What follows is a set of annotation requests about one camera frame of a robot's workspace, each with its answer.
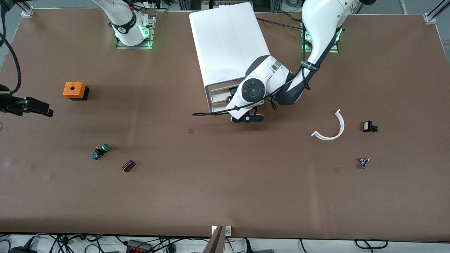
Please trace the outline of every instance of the white box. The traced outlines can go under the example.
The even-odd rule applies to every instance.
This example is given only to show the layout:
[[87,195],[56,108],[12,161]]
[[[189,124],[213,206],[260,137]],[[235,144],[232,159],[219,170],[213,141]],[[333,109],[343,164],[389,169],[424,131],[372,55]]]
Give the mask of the white box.
[[223,110],[229,89],[269,49],[250,3],[194,12],[189,19],[209,110]]

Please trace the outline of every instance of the small blue component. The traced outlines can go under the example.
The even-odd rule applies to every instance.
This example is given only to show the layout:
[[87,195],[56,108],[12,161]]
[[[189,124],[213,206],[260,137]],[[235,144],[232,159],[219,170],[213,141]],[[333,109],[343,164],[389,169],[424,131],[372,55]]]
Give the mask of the small blue component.
[[92,159],[94,160],[98,160],[100,159],[100,157],[103,156],[103,154],[98,154],[96,150],[92,151],[92,153],[90,153],[90,156],[92,157]]
[[370,161],[369,157],[360,158],[361,169],[365,169],[367,167],[367,165],[369,164],[369,161]]

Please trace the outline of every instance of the purple component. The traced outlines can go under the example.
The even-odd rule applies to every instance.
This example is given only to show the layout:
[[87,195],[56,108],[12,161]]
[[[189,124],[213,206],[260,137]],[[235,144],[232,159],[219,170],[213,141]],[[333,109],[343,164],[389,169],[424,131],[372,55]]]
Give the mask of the purple component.
[[136,165],[133,161],[128,161],[124,166],[122,166],[122,170],[125,172],[129,172]]

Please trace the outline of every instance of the small electronic component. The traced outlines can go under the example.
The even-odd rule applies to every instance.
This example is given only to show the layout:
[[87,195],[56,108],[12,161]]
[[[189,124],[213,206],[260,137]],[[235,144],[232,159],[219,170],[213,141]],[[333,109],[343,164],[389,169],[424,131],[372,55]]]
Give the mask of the small electronic component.
[[24,247],[14,247],[10,251],[10,253],[37,253],[37,251],[32,249],[25,249]]
[[129,172],[136,165],[133,161],[128,161],[124,166],[122,166],[122,170],[125,172]]
[[105,143],[101,148],[97,147],[94,151],[92,151],[92,153],[90,153],[90,156],[92,157],[92,159],[98,160],[103,156],[103,154],[110,150],[111,148],[109,147],[109,145]]
[[360,158],[360,168],[361,169],[365,169],[367,167],[367,165],[369,164],[370,158],[366,157],[366,158]]
[[378,126],[374,126],[372,121],[364,122],[364,132],[378,132]]
[[149,252],[153,248],[153,245],[129,240],[126,244],[126,253],[145,253]]

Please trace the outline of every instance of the black strap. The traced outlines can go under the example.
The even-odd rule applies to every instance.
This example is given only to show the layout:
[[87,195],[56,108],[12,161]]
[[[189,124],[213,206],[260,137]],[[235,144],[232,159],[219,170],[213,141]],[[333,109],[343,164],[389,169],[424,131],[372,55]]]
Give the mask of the black strap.
[[314,73],[316,73],[319,70],[319,68],[320,68],[320,66],[317,66],[317,65],[315,65],[313,63],[310,63],[308,61],[305,61],[305,60],[301,60],[301,63],[302,63],[301,64],[302,67],[307,68],[311,72],[314,72]]
[[123,25],[116,25],[114,23],[111,22],[112,26],[114,26],[114,28],[121,34],[126,34],[128,33],[128,31],[136,24],[136,14],[134,12],[133,13],[133,17],[131,18],[131,20]]

